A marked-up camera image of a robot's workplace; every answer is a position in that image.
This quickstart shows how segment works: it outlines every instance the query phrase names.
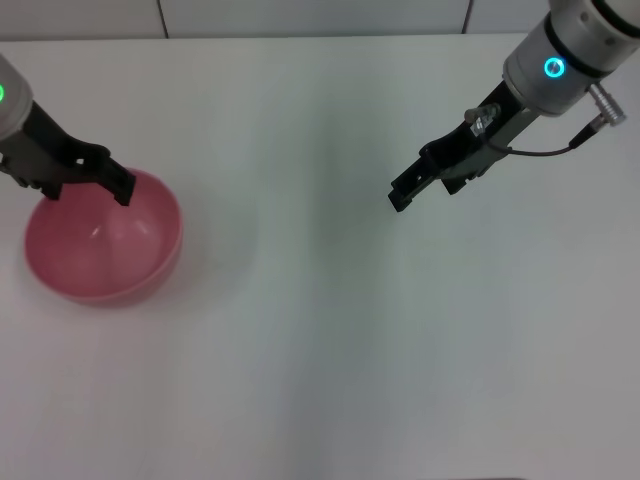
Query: cable connector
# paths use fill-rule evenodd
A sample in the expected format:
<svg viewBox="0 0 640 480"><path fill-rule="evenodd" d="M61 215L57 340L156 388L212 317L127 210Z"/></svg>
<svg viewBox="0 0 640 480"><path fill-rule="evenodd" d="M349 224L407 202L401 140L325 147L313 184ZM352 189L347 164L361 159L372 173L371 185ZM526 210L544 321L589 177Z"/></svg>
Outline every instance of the cable connector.
<svg viewBox="0 0 640 480"><path fill-rule="evenodd" d="M607 92L600 82L596 82L589 87L589 93L596 102L596 106L600 109L604 120L612 127L617 127L623 123L627 116L615 101L613 96Z"/></svg>

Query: pink bowl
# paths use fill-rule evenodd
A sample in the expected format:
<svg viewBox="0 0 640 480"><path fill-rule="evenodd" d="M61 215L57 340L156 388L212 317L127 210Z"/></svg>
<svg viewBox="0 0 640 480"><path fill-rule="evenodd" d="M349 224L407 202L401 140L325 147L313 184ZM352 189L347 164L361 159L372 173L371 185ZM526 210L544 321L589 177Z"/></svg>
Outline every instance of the pink bowl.
<svg viewBox="0 0 640 480"><path fill-rule="evenodd" d="M38 279L80 303L129 303L169 276L182 245L175 196L138 170L129 207L96 184L65 185L60 200L43 199L25 237L27 263Z"/></svg>

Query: white table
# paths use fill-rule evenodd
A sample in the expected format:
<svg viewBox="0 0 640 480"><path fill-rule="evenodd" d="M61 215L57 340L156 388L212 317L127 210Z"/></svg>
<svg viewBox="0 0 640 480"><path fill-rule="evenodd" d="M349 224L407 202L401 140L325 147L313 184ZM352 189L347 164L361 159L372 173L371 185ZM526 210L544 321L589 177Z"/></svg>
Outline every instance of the white table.
<svg viewBox="0 0 640 480"><path fill-rule="evenodd" d="M26 270L40 197L0 178L0 478L637 478L640 57L582 150L386 197L521 38L0 44L186 217L156 297L80 307Z"/></svg>

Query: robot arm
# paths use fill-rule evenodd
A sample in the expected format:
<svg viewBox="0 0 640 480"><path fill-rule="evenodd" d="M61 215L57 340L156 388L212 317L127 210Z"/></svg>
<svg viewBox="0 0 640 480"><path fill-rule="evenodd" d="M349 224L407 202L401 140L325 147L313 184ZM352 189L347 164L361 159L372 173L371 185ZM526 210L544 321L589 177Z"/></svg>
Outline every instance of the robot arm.
<svg viewBox="0 0 640 480"><path fill-rule="evenodd" d="M33 100L27 81L0 55L0 172L57 200L65 183L97 183L128 205L135 176L105 147L67 135Z"/></svg>
<svg viewBox="0 0 640 480"><path fill-rule="evenodd" d="M451 195L509 154L551 156L574 150L605 125L619 125L622 109L600 84L640 47L637 0L551 0L547 17L507 58L503 81L465 122L425 145L420 159L392 182L389 199L403 211L434 180ZM600 114L569 146L521 152L509 143L539 116L560 116L589 92Z"/></svg>

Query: white wall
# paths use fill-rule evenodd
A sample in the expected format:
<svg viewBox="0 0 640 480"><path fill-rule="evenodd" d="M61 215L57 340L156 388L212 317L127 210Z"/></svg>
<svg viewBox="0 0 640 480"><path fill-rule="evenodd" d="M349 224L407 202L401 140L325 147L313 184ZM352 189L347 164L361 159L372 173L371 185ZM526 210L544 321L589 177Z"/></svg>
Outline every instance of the white wall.
<svg viewBox="0 0 640 480"><path fill-rule="evenodd" d="M161 38L155 0L0 0L0 40Z"/></svg>
<svg viewBox="0 0 640 480"><path fill-rule="evenodd" d="M171 37L460 33L468 0L163 0Z"/></svg>
<svg viewBox="0 0 640 480"><path fill-rule="evenodd" d="M161 0L171 37L460 33L469 0ZM156 0L0 0L0 40L161 38ZM526 32L547 0L475 0L469 33Z"/></svg>
<svg viewBox="0 0 640 480"><path fill-rule="evenodd" d="M475 0L467 33L528 32L548 11L548 0Z"/></svg>

